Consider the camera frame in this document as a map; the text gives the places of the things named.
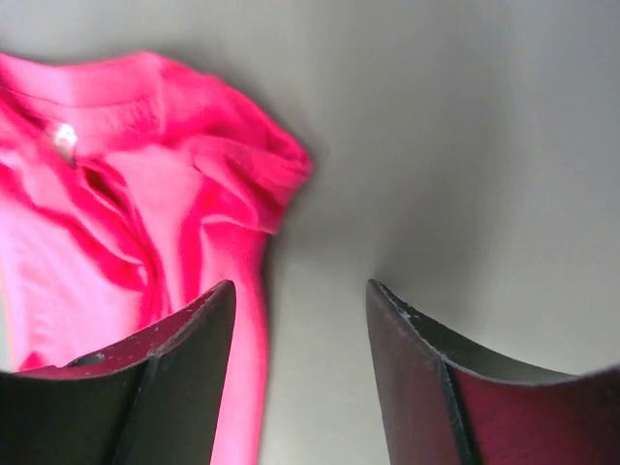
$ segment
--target gray table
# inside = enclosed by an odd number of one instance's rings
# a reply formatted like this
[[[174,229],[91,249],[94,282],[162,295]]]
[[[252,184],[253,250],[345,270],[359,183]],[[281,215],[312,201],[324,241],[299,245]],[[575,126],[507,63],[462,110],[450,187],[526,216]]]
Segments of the gray table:
[[[388,463],[369,276],[512,357],[620,341],[616,0],[3,1],[0,49],[150,48],[223,76],[311,149],[269,251],[262,463]]]

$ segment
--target pink cloth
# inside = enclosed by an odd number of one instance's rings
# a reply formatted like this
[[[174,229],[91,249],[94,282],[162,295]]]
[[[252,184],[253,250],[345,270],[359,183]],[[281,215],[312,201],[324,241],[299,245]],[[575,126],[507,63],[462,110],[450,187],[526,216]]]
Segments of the pink cloth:
[[[236,322],[212,463],[256,463],[264,243],[310,174],[222,80],[152,53],[51,67],[0,55],[0,270],[15,366],[64,365],[222,279]],[[77,136],[73,166],[49,128]]]

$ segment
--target black plastic part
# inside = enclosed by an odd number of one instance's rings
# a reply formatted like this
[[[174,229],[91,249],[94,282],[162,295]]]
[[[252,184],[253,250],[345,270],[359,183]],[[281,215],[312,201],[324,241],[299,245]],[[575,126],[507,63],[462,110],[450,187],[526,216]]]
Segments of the black plastic part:
[[[234,286],[66,367],[0,373],[1,465],[208,463]]]

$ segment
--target gray surface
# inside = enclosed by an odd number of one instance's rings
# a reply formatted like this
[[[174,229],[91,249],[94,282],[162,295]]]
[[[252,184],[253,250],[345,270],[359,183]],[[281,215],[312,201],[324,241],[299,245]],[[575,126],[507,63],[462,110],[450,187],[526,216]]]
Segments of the gray surface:
[[[0,20],[28,58],[152,48],[218,73],[312,150],[271,253],[263,464],[388,463],[371,275],[512,357],[618,358],[617,0],[26,0]]]

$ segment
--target pink shirt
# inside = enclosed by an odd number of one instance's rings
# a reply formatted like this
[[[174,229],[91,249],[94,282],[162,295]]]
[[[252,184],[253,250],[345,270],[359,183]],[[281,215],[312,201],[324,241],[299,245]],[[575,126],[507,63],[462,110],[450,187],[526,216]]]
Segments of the pink shirt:
[[[222,80],[153,53],[63,67],[0,55],[0,85],[0,281],[15,367],[64,365],[231,279],[211,463],[256,463],[261,259],[312,170],[304,151]],[[69,161],[52,143],[60,125]]]

